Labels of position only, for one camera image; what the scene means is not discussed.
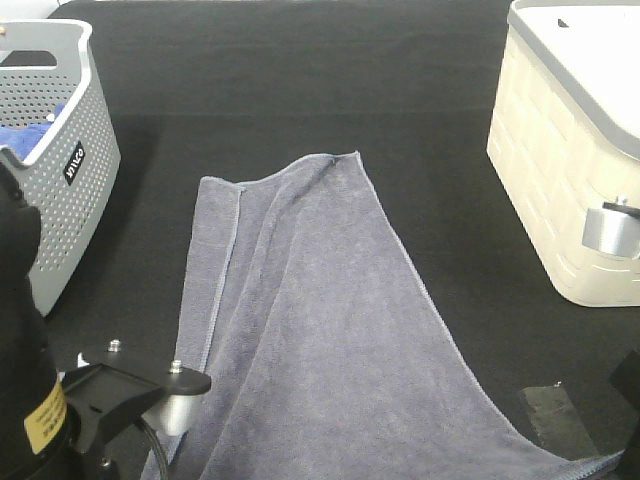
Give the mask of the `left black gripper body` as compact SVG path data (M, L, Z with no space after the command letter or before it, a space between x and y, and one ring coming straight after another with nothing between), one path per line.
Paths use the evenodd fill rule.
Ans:
M118 479L117 463L106 455L106 446L130 426L143 433L160 477L165 477L164 448L155 431L140 416L145 402L152 398L151 390L109 374L99 365L67 371L62 387L71 419L71 479Z

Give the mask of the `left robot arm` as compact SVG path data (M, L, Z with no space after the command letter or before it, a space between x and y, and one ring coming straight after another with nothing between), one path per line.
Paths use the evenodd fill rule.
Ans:
M116 393L105 411L70 392L105 372L100 365L59 376L28 273L35 261L41 218L18 181L1 170L1 476L4 479L117 479L105 446L129 426L146 436L168 478L168 460L156 433L141 417L157 390Z

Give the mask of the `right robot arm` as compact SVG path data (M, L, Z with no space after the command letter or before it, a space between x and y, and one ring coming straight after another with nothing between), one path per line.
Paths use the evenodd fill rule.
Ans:
M610 383L639 413L639 350L630 351L610 375ZM639 424L636 424L615 469L620 479L639 480Z

